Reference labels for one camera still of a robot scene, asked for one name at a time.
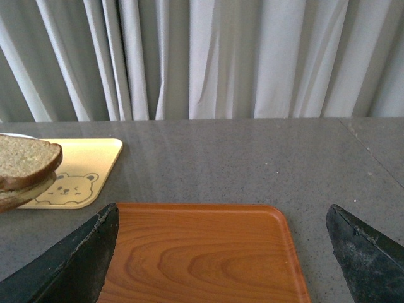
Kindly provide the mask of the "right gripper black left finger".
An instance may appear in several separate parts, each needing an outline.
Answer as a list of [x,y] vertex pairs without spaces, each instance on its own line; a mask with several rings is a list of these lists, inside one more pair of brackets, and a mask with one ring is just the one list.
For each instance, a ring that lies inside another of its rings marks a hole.
[[96,302],[116,246],[111,203],[31,263],[1,281],[1,302]]

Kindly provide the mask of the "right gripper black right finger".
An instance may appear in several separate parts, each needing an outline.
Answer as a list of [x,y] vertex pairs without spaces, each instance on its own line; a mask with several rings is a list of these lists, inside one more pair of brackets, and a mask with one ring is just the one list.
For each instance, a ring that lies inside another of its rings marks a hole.
[[403,246],[332,204],[326,227],[355,302],[403,302]]

